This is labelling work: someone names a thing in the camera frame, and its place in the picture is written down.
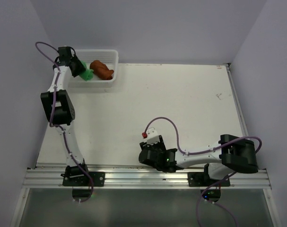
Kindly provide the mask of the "green towel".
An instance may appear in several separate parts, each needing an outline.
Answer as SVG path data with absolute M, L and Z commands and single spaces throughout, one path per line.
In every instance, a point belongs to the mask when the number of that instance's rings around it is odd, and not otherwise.
M 88 69 L 84 61 L 80 61 L 84 67 L 84 71 L 79 74 L 84 81 L 90 81 L 93 78 L 94 70 Z

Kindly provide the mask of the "brown towel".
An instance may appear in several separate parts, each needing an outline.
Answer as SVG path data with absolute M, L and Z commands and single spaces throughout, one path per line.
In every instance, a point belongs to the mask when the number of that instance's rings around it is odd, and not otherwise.
M 101 80 L 112 80 L 114 70 L 110 70 L 104 63 L 99 60 L 95 60 L 90 63 L 89 68 L 93 70 L 93 73 Z

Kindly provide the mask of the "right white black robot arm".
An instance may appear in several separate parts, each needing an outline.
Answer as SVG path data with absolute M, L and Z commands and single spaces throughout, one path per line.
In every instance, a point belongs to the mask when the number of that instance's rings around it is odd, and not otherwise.
M 204 165 L 203 181 L 214 185 L 226 175 L 234 172 L 242 174 L 257 173 L 256 153 L 262 141 L 256 136 L 236 137 L 229 134 L 220 136 L 220 140 L 195 152 L 180 151 L 177 148 L 167 149 L 161 135 L 147 137 L 146 142 L 139 144 L 141 152 L 139 162 L 159 172 L 174 173 L 195 165 Z

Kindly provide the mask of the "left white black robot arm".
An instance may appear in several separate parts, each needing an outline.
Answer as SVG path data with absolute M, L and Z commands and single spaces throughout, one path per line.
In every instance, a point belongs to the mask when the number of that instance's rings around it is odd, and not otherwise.
M 76 114 L 67 88 L 70 79 L 84 72 L 85 67 L 72 47 L 59 47 L 57 53 L 52 83 L 40 98 L 49 126 L 61 136 L 67 165 L 64 180 L 83 186 L 89 183 L 90 173 L 78 147 L 73 124 Z

